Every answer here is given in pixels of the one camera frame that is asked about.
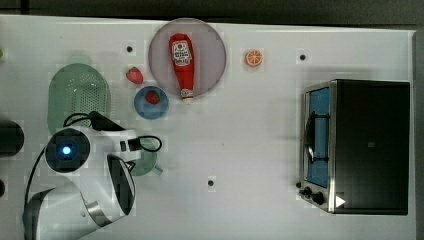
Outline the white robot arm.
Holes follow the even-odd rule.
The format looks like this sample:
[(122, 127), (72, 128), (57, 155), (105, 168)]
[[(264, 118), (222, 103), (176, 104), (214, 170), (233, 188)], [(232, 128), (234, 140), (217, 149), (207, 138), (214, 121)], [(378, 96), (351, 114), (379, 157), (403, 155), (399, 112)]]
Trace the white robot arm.
[(23, 213), (25, 240), (79, 240), (130, 214), (131, 176), (141, 152), (133, 130), (67, 127), (48, 141), (41, 159), (68, 182), (34, 194)]

